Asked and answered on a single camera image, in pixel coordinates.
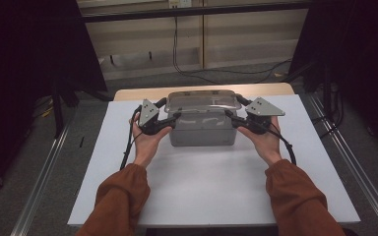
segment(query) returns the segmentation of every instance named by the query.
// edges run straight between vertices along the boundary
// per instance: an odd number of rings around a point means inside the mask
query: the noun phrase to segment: hand
[[[274,124],[276,127],[275,128],[273,125],[271,125],[270,129],[272,131],[279,132],[281,130],[281,128],[279,127],[278,118],[276,116],[272,116],[272,124]],[[266,161],[269,166],[273,165],[279,160],[282,160],[279,148],[280,141],[278,137],[270,134],[269,132],[263,135],[257,135],[244,127],[238,127],[237,130],[253,142],[257,153],[259,153],[259,155]]]
[[[133,122],[133,137],[136,146],[136,158],[134,159],[133,163],[147,168],[150,162],[152,162],[153,157],[155,157],[156,152],[158,151],[158,143],[171,131],[171,127],[165,127],[157,134],[148,136],[143,134],[136,123],[139,117],[140,114],[136,115]]]

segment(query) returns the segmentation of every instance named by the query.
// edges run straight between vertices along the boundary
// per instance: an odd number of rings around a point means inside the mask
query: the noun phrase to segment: person's left hand
[[[136,145],[136,158],[133,163],[147,168],[158,151],[158,143],[172,129],[171,127],[165,127],[155,135],[145,135],[136,123],[139,117],[140,114],[136,115],[133,122],[133,137]]]

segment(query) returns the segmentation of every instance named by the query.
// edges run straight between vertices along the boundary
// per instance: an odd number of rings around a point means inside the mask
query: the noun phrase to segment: aluminum rail
[[[318,98],[310,96],[310,101],[320,117],[324,116],[324,108],[321,101]],[[324,126],[327,131],[330,131],[333,128],[333,124],[331,124],[328,120],[324,120]],[[337,146],[338,150],[340,151],[348,169],[351,171],[352,175],[354,176],[355,180],[357,181],[358,185],[360,186],[361,190],[363,191],[364,195],[366,196],[367,200],[372,205],[374,211],[378,216],[378,191],[373,183],[370,181],[369,177],[367,176],[366,172],[363,170],[362,166],[358,162],[356,156],[352,153],[351,149],[346,143],[346,140],[343,138],[342,134],[338,129],[331,132],[331,138],[333,139],[334,144]]]
[[[61,131],[61,134],[57,139],[54,140],[50,152],[44,162],[44,166],[41,169],[41,172],[38,175],[38,178],[35,182],[35,185],[32,188],[29,199],[24,205],[23,211],[21,212],[17,223],[11,233],[11,236],[25,236],[27,235],[30,226],[32,224],[33,217],[38,209],[38,206],[41,202],[45,186],[47,185],[50,174],[53,170],[54,164],[57,160],[57,157],[60,153],[61,148],[63,147],[64,141],[66,140],[67,134],[69,132],[70,125],[75,117],[76,108],[74,114],[68,120],[67,124],[64,126],[64,129]]]

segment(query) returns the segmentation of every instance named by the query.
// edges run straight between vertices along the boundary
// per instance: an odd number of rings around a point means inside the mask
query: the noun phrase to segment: orange sleeve
[[[149,194],[146,169],[128,164],[99,185],[94,211],[76,235],[133,235]]]
[[[266,170],[266,176],[280,235],[345,235],[328,213],[325,195],[303,170],[280,160]]]

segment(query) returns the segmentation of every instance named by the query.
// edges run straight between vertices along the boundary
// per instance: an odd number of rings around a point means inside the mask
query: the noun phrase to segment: metal frame
[[[64,126],[63,130],[60,133],[60,136],[53,142],[51,150],[45,160],[44,166],[42,167],[41,172],[38,175],[35,185],[33,186],[32,191],[30,193],[29,199],[27,200],[27,203],[24,205],[23,211],[21,212],[17,220],[17,223],[15,224],[11,236],[27,235],[30,229],[35,212],[38,209],[38,206],[41,202],[45,186],[47,185],[48,179],[50,178],[50,174],[53,170],[54,163],[57,160],[61,148],[63,148],[63,144],[69,132],[70,125],[75,118],[76,108],[74,109],[75,113]]]
[[[78,18],[64,19],[41,19],[41,24],[79,24],[79,23],[98,23],[98,22],[114,22],[155,18],[171,18],[171,17],[188,17],[188,16],[206,16],[218,14],[232,13],[248,13],[248,12],[269,12],[283,10],[299,10],[308,9],[311,6],[327,7],[345,3],[344,0],[323,0],[323,1],[294,1],[279,3],[260,3],[246,5],[230,5],[230,6],[213,6],[213,7],[192,7],[178,9],[159,9],[140,12],[125,12],[112,14],[85,14]]]
[[[324,117],[324,108],[320,99],[314,96],[310,96],[309,99],[318,116]],[[333,129],[333,124],[329,120],[324,119],[324,127],[327,129],[327,131],[330,131]],[[348,169],[351,171],[352,175],[378,216],[378,191],[376,187],[370,181],[369,177],[361,167],[354,153],[352,153],[340,131],[335,129],[330,135],[334,144],[337,146],[343,159],[345,160]]]

